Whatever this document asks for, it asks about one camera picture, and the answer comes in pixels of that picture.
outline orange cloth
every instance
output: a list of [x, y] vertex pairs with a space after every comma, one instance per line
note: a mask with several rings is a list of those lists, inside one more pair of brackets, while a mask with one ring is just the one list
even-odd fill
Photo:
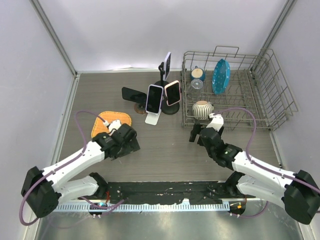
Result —
[[[131, 126], [132, 124], [131, 117], [124, 112], [104, 111], [101, 112], [99, 116], [102, 117], [104, 120], [108, 121], [109, 123], [119, 119], [122, 124], [128, 124], [129, 126]], [[96, 118], [92, 128], [91, 138], [103, 132], [109, 133], [109, 130], [99, 118]]]

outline striped bowl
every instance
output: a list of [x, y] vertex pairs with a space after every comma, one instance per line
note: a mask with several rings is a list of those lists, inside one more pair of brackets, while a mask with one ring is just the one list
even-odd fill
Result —
[[195, 119], [198, 120], [207, 120], [209, 114], [214, 110], [214, 106], [207, 101], [197, 101], [192, 106], [192, 113]]

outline gray wood surface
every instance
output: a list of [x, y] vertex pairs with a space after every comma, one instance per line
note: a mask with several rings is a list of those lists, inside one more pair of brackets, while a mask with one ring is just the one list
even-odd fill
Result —
[[[97, 163], [76, 178], [98, 172], [106, 181], [223, 181], [231, 170], [218, 166], [208, 157], [206, 149], [189, 142], [190, 128], [182, 127], [182, 109], [175, 115], [161, 114], [156, 126], [145, 123], [146, 115], [135, 112], [134, 103], [122, 99], [121, 88], [128, 87], [147, 93], [148, 86], [159, 79], [158, 72], [91, 73], [80, 76], [71, 117], [68, 123], [60, 159], [64, 159], [83, 146], [74, 120], [79, 110], [97, 114], [104, 111], [124, 112], [131, 116], [137, 131], [141, 150], [122, 158]], [[180, 72], [171, 72], [169, 82], [180, 80]], [[79, 116], [87, 140], [95, 117], [83, 113]], [[226, 130], [222, 138], [245, 148], [252, 134], [250, 129]], [[259, 130], [251, 145], [250, 154], [274, 166], [278, 165], [268, 131]]]

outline smartphone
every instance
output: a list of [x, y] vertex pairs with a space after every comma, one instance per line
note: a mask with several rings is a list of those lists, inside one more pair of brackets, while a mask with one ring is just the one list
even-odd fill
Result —
[[164, 86], [164, 93], [167, 98], [166, 104], [171, 106], [181, 101], [180, 82], [173, 81]]
[[138, 104], [145, 105], [147, 102], [147, 94], [141, 91], [137, 91], [131, 88], [123, 87], [122, 88], [122, 98], [127, 101], [131, 101]]
[[170, 73], [170, 62], [171, 62], [171, 52], [168, 52], [168, 54], [166, 55], [165, 59], [164, 59], [164, 75], [163, 75], [163, 81], [166, 81], [169, 73]]
[[150, 85], [146, 96], [145, 111], [147, 113], [158, 114], [161, 110], [161, 101], [164, 94], [162, 86]]

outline dish rack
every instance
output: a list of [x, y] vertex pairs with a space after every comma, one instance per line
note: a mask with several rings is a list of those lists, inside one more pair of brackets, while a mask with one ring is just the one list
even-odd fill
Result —
[[[201, 100], [214, 106], [214, 112], [242, 107], [253, 113], [257, 128], [275, 130], [298, 111], [294, 95], [272, 49], [261, 49], [261, 55], [240, 54], [239, 47], [216, 46], [213, 52], [187, 51], [182, 62], [182, 126], [194, 123], [207, 125], [209, 120], [197, 120], [192, 113], [192, 101], [187, 96], [190, 72], [198, 66], [206, 72]], [[230, 64], [230, 81], [224, 93], [212, 91], [213, 70], [220, 59]], [[241, 110], [222, 113], [225, 128], [251, 128], [253, 120]]]

